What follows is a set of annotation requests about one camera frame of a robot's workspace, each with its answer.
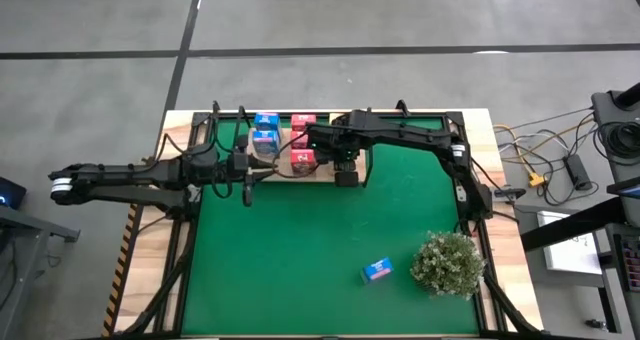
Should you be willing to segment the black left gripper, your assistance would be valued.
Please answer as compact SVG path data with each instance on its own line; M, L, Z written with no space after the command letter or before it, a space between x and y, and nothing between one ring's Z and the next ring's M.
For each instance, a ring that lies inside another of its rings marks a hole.
M266 161L247 153L248 136L239 135L234 142L231 154L227 157L227 175L232 183L242 184L242 201L246 207L253 202L253 184L275 174L273 169L277 165L273 161Z

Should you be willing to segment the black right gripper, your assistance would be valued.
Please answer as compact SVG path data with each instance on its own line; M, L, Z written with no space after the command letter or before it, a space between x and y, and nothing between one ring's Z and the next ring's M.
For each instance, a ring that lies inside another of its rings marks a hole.
M353 110L330 124L306 125L305 132L317 152L317 161L332 162L336 172L355 172L360 151L371 146L371 140L364 133L370 114L370 111Z

